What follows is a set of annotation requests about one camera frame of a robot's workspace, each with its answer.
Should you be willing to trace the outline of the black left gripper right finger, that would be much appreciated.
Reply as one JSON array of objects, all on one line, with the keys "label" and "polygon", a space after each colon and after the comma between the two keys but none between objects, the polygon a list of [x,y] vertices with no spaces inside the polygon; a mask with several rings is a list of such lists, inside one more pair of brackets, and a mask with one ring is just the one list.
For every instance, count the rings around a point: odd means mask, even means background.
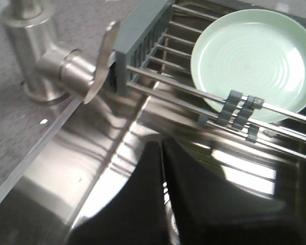
[{"label": "black left gripper right finger", "polygon": [[300,244],[287,204],[251,194],[202,166],[173,138],[163,164],[181,244]]}]

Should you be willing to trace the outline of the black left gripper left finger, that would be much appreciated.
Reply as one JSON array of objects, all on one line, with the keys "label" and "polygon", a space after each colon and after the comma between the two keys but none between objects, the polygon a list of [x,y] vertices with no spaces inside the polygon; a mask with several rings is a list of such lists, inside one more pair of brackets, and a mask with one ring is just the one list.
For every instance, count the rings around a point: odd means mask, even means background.
[{"label": "black left gripper left finger", "polygon": [[67,244],[168,244],[157,142],[145,144],[120,192],[98,214],[75,228]]}]

